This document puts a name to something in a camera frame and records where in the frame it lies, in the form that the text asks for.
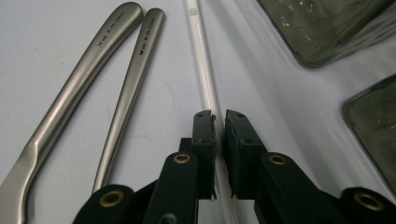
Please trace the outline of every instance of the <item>white rod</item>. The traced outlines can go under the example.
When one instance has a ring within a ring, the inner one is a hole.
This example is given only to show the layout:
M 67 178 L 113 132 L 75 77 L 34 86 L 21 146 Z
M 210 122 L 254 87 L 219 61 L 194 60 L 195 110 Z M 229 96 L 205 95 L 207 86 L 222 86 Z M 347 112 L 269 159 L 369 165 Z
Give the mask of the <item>white rod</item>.
M 210 63 L 206 50 L 204 28 L 201 22 L 201 12 L 196 0 L 187 0 L 188 15 L 190 18 L 191 38 L 195 50 L 195 59 L 199 67 L 199 78 L 201 81 L 202 94 L 204 95 L 205 109 L 210 109 L 212 115 L 216 116 L 215 133 L 218 144 L 216 157 L 216 184 L 219 187 L 219 195 L 227 224 L 237 224 L 238 215 L 235 201 L 231 198 L 231 189 L 228 183 L 227 166 L 222 155 L 222 117 L 219 114 L 217 96 L 211 75 Z

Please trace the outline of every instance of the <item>metal handle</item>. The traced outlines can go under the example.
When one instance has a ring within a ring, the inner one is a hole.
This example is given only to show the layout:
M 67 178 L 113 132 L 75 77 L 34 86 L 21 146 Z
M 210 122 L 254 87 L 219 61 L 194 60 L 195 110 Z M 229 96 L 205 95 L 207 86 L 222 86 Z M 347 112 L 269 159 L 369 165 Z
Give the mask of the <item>metal handle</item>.
M 151 56 L 160 37 L 164 17 L 165 15 L 162 10 L 153 8 L 148 11 L 143 20 L 116 111 L 114 112 L 110 130 L 108 131 L 93 185 L 93 192 L 96 192 L 107 183 L 114 156 L 117 153 L 123 131 L 134 106 L 134 100 L 140 90 Z
M 2 223 L 24 223 L 28 190 L 78 101 L 110 55 L 143 18 L 137 3 L 117 7 L 93 38 L 0 187 Z

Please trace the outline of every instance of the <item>metal utensil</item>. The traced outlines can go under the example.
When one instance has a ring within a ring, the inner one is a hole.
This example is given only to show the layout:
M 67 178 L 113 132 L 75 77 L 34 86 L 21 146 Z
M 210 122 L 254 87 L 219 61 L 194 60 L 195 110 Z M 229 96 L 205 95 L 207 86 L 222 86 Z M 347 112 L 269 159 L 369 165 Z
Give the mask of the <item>metal utensil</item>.
M 116 111 L 108 131 L 92 193 L 107 184 L 114 156 L 117 153 L 123 131 L 134 106 L 134 100 L 140 90 L 150 59 L 160 37 L 164 18 L 165 15 L 162 10 L 153 8 L 148 11 L 143 20 Z
M 29 188 L 78 101 L 110 55 L 141 22 L 137 3 L 117 7 L 100 28 L 0 187 L 2 223 L 24 223 Z

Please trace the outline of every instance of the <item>brass ring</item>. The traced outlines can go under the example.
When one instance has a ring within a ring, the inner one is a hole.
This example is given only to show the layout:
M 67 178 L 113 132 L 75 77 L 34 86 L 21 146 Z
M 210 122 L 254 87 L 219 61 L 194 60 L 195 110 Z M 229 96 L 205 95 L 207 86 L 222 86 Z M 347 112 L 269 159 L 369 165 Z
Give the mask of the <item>brass ring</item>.
M 382 204 L 376 197 L 364 192 L 355 193 L 353 198 L 363 207 L 376 212 L 381 211 L 385 208 L 385 205 Z
M 268 158 L 271 163 L 276 165 L 284 165 L 286 164 L 286 159 L 280 155 L 272 155 Z
M 191 160 L 191 157 L 187 154 L 178 154 L 174 157 L 174 161 L 178 164 L 184 164 Z
M 117 198 L 115 200 L 109 200 L 109 196 L 116 196 Z M 106 194 L 102 195 L 99 204 L 103 207 L 112 207 L 122 202 L 124 196 L 125 194 L 119 189 L 111 190 Z

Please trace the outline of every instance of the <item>white stick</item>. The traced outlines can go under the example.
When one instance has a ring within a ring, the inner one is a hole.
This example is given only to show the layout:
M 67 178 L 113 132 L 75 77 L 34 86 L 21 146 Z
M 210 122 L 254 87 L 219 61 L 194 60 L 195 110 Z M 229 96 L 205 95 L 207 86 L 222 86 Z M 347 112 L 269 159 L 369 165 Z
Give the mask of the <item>white stick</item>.
M 187 8 L 190 18 L 191 38 L 195 49 L 195 58 L 199 66 L 202 93 L 204 95 L 205 109 L 210 109 L 216 116 L 215 132 L 218 143 L 218 154 L 216 157 L 216 175 L 217 185 L 219 187 L 218 195 L 221 198 L 221 204 L 224 210 L 224 216 L 227 224 L 237 224 L 238 215 L 236 212 L 235 202 L 231 198 L 231 189 L 227 178 L 227 167 L 222 155 L 222 117 L 219 114 L 217 96 L 213 84 L 213 78 L 210 72 L 210 63 L 207 56 L 204 28 L 202 26 L 200 11 L 196 0 L 187 0 Z

